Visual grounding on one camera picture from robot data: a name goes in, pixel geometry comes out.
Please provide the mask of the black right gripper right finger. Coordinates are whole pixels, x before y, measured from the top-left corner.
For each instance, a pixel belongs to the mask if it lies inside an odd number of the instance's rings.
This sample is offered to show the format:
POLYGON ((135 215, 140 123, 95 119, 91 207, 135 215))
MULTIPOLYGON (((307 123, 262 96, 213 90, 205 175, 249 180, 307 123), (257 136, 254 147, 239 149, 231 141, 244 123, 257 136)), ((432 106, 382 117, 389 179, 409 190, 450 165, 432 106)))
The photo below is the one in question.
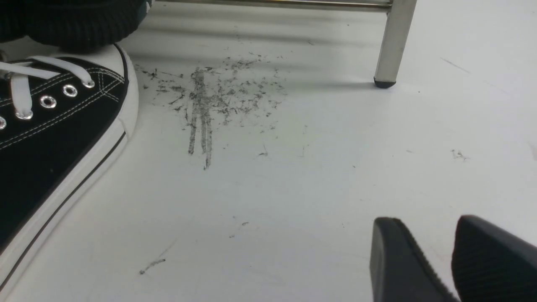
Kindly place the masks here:
POLYGON ((537 249, 474 215, 460 216, 451 273, 463 302, 535 302, 537 249))

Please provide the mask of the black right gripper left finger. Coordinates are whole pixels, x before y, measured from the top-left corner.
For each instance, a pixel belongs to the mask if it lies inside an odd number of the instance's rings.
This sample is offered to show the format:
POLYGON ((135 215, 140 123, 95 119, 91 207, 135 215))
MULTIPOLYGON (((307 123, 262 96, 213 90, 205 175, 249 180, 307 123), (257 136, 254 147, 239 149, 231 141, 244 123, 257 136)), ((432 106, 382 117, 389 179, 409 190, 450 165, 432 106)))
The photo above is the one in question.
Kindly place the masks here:
POLYGON ((458 301, 397 218, 375 218, 369 270, 374 302, 458 301))

